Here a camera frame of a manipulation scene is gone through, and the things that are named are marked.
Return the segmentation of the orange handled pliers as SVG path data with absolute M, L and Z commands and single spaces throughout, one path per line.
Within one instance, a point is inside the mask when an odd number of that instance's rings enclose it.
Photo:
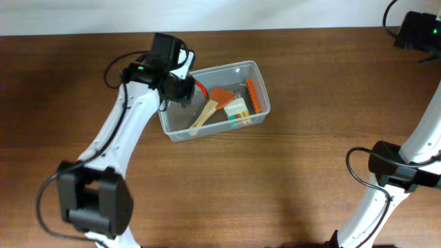
M 208 99 L 209 93 L 208 93 L 206 87 L 202 83 L 200 83 L 199 81 L 195 81 L 195 85 L 202 91 L 204 97 Z

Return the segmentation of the orange scraper with wooden handle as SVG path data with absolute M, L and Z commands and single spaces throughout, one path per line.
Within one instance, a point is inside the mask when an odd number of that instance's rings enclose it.
M 208 118 L 217 110 L 223 109 L 231 103 L 235 98 L 233 92 L 227 91 L 221 87 L 214 87 L 209 95 L 209 100 L 205 104 L 199 117 L 190 125 L 190 129 L 201 127 Z

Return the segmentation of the clear plastic container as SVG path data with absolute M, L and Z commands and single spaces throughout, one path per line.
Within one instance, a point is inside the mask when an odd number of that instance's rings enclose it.
M 264 80 L 257 64 L 253 61 L 242 61 L 227 65 L 216 66 L 191 72 L 191 75 L 202 83 L 208 93 L 214 87 L 221 87 L 227 91 L 242 93 L 251 111 L 250 116 L 228 120 L 224 110 L 216 111 L 208 120 L 196 129 L 190 125 L 201 114 L 207 99 L 196 86 L 190 105 L 183 107 L 180 103 L 169 102 L 166 110 L 159 113 L 161 125 L 165 134 L 174 142 L 186 141 L 220 132 L 228 132 L 244 127 L 260 124 L 264 121 L 271 107 Z M 251 79 L 256 90 L 261 112 L 255 113 L 252 100 L 245 83 Z

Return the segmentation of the clear pack of coloured plugs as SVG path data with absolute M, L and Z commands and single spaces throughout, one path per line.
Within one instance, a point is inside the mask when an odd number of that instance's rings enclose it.
M 235 93 L 235 98 L 224 108 L 228 120 L 244 118 L 250 116 L 251 111 L 248 108 L 245 97 L 242 93 Z

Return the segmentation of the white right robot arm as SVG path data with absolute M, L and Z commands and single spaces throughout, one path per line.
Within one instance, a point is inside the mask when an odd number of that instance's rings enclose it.
M 394 46 L 419 50 L 440 59 L 440 10 L 437 14 L 408 12 Z M 369 182 L 351 168 L 354 152 L 369 154 Z M 374 247 L 374 240 L 397 206 L 419 186 L 440 189 L 440 82 L 412 135 L 402 144 L 378 141 L 373 148 L 351 148 L 346 166 L 356 181 L 367 187 L 353 216 L 335 230 L 326 247 Z

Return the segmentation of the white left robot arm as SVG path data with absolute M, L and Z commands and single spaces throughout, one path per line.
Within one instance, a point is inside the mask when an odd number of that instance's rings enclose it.
M 156 33 L 152 47 L 120 72 L 118 98 L 98 135 L 74 163 L 54 176 L 61 218 L 97 247 L 138 247 L 129 228 L 134 200 L 125 182 L 132 152 L 161 106 L 189 105 L 195 53 L 181 39 Z

